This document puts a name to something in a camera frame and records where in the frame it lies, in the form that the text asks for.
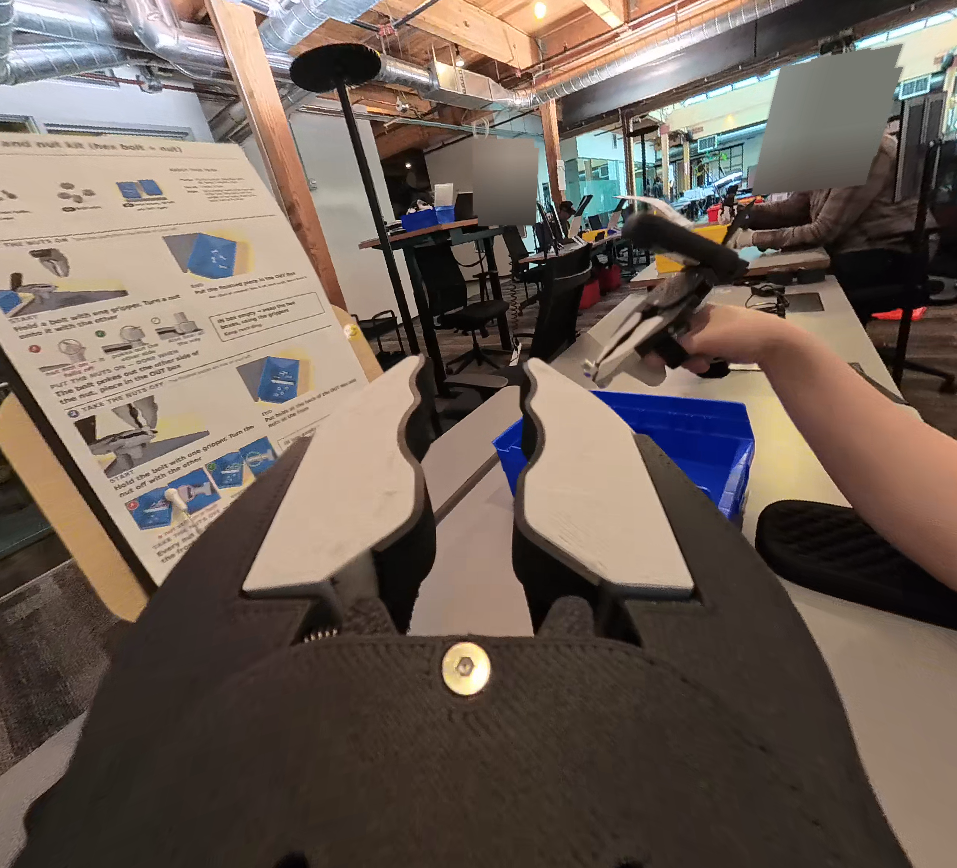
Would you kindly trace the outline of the black floor lamp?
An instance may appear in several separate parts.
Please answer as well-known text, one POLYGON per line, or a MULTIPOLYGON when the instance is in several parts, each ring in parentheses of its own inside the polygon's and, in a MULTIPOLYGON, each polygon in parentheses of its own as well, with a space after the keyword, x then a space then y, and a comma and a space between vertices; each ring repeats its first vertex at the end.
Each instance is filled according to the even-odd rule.
MULTIPOLYGON (((404 284, 400 280, 391 237, 381 212, 369 160, 347 93, 349 87, 363 85, 375 80, 383 66, 383 57, 373 48, 352 43, 330 44, 310 49, 295 58, 291 65, 290 75, 293 84, 308 93, 324 94, 333 90, 339 98, 346 130, 352 144, 353 154, 360 171, 365 196, 376 228, 379 248, 386 261, 389 280, 397 300, 401 321, 411 351, 413 355, 416 355, 420 352, 421 347, 414 332, 409 300, 405 293, 404 284)), ((405 247, 402 252, 408 267, 417 318, 424 338, 424 348, 433 364, 436 399, 439 400, 448 395, 449 387, 444 375, 444 363, 440 355, 437 332, 417 259, 410 247, 405 247)))

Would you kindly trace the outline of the wooden support post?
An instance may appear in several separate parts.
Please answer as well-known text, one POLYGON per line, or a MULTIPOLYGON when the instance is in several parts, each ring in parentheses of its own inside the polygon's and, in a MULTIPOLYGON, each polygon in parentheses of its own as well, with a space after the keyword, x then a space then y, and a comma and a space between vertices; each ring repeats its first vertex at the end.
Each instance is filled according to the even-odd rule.
POLYGON ((246 111, 273 192, 316 270, 328 300, 346 311, 305 169, 281 104, 255 13, 240 3, 205 0, 246 111))

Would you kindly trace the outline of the wooden standing desk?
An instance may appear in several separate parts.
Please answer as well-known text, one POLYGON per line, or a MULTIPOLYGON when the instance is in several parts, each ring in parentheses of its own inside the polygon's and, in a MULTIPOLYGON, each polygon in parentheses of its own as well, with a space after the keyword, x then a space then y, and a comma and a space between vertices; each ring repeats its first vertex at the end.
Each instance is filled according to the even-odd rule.
MULTIPOLYGON (((475 245, 477 249, 483 253, 482 262, 484 263, 487 277, 487 281, 485 283, 486 289, 480 292, 481 295, 485 296, 485 299, 482 300, 490 300, 492 298, 505 300, 502 295, 494 249, 494 240, 495 238, 501 236, 501 233, 502 228, 500 227, 482 226, 478 223, 476 218, 470 218, 463 221, 455 221, 454 223, 446 226, 420 230, 413 233, 405 233, 402 231, 389 234, 389 236, 391 237, 393 252, 395 255, 397 253, 402 254, 404 259, 405 256, 402 252, 402 249, 405 247, 410 247, 416 257, 418 249, 432 247, 437 244, 445 243, 450 245, 452 247, 453 253, 454 248, 457 246, 464 244, 475 245)), ((358 245, 358 248, 362 251, 376 250, 381 252, 378 239, 367 239, 362 241, 358 245)), ((507 325, 513 341, 513 334, 509 325, 509 311, 507 311, 507 325)), ((504 347, 503 342, 499 339, 497 324, 495 323, 490 324, 488 329, 488 337, 484 338, 480 336, 478 339, 482 345, 482 348, 488 353, 489 356, 491 353, 497 354, 496 351, 504 347)), ((448 375, 446 374, 445 367, 448 361, 444 361, 443 359, 442 361, 444 363, 444 375, 446 377, 448 375)))

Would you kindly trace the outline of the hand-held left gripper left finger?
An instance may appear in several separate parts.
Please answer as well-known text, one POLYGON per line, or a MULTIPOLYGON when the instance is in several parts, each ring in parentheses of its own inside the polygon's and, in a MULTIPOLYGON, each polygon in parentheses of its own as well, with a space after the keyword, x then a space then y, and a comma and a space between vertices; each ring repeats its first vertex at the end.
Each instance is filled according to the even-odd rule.
POLYGON ((433 366, 409 357, 323 420, 243 583, 251 597, 378 597, 413 607, 436 558, 422 460, 434 440, 433 366))

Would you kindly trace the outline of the person's right hand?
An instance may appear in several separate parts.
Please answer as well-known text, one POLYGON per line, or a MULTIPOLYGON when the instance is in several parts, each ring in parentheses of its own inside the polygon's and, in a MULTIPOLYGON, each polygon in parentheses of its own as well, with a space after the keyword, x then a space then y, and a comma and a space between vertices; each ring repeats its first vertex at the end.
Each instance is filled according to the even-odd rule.
POLYGON ((792 343, 798 330, 777 316, 731 305, 706 303, 688 320, 679 339, 685 358, 681 367, 703 374, 716 360, 761 363, 792 343))

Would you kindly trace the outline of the printed instruction sheet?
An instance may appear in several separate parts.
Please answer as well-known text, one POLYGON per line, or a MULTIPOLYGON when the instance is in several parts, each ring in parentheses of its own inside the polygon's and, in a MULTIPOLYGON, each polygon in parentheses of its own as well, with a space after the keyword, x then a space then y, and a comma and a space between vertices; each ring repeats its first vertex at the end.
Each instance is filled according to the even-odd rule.
POLYGON ((1 168, 2 352, 157 587, 365 372, 241 149, 6 133, 1 168))

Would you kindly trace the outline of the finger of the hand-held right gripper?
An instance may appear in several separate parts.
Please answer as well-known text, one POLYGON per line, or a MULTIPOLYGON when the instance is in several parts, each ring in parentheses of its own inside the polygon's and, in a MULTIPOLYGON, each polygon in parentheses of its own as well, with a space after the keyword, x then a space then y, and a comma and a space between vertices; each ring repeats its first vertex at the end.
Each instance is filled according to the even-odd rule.
POLYGON ((651 353, 643 354, 643 349, 647 347, 632 341, 602 348, 596 357, 596 385, 609 388, 622 373, 645 385, 661 385, 667 377, 667 367, 651 353))
MULTIPOLYGON (((603 347, 632 341, 647 347, 641 350, 643 354, 656 354, 666 364, 680 364, 687 355, 679 331, 687 318, 688 294, 685 283, 677 279, 664 282, 629 311, 603 347)), ((598 353, 591 360, 596 361, 598 353)))

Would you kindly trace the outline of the instruction sheet on stand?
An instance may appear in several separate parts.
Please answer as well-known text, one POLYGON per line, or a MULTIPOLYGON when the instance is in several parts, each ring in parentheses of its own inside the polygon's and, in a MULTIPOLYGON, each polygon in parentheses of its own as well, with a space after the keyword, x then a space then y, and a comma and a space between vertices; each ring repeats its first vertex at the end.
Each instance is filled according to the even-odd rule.
POLYGON ((103 604, 133 621, 199 533, 366 383, 355 318, 303 277, 213 295, 2 288, 2 454, 103 604))

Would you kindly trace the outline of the black office chair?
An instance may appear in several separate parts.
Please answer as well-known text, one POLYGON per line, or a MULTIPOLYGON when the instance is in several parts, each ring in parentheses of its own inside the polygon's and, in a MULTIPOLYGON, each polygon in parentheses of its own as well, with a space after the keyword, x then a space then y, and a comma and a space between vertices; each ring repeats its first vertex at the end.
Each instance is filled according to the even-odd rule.
POLYGON ((592 279, 592 244, 566 247, 544 260, 539 310, 529 359, 553 362, 577 339, 577 318, 592 279))
POLYGON ((508 303, 495 298, 470 301, 463 269, 448 244, 420 248, 416 260, 436 328, 452 330, 472 339, 471 349, 446 364, 446 374, 459 376, 471 363, 498 368, 482 348, 479 337, 488 337, 490 324, 497 324, 504 347, 496 353, 502 359, 510 357, 513 341, 507 325, 508 303))

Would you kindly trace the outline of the blue plastic bin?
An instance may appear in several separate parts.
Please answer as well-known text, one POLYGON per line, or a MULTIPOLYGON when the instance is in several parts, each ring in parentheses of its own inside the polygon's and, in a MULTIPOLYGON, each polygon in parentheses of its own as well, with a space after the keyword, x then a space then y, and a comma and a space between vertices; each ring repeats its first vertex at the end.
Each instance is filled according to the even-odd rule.
POLYGON ((522 416, 494 439, 522 519, 612 521, 609 512, 636 483, 634 499, 655 500, 652 463, 637 451, 651 440, 732 523, 743 521, 755 437, 745 405, 700 398, 585 390, 540 374, 521 392, 522 416))

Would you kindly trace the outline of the small blue storage bin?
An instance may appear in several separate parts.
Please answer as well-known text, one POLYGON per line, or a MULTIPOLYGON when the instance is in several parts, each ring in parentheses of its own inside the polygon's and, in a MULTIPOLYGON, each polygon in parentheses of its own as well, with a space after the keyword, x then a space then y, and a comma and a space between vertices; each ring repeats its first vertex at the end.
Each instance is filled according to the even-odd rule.
POLYGON ((456 207, 452 205, 418 208, 403 214, 400 223, 405 233, 446 226, 456 221, 456 207))

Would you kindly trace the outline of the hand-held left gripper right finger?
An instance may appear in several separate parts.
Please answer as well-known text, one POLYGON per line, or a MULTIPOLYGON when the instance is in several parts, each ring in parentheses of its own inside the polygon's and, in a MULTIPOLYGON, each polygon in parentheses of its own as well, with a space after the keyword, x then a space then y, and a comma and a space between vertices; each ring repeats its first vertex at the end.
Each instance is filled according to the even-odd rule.
POLYGON ((592 391, 533 359, 522 388, 527 463, 514 494, 512 566, 531 609, 695 608, 696 587, 638 437, 592 391))

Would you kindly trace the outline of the person's right forearm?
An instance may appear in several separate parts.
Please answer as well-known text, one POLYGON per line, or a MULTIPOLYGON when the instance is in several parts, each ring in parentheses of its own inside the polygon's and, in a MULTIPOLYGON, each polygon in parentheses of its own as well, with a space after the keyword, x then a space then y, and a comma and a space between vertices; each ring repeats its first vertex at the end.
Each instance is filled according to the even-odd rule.
POLYGON ((760 357, 783 408, 846 501, 895 549, 956 587, 956 442, 829 348, 778 321, 760 357))

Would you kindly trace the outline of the black wrist rest pad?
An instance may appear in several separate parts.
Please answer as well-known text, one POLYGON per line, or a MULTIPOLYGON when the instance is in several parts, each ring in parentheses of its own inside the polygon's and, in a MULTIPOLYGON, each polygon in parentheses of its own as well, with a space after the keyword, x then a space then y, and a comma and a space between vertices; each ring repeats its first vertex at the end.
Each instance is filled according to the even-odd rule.
POLYGON ((956 593, 879 536, 851 508, 779 501, 765 507, 755 548, 778 576, 799 587, 956 629, 956 593))

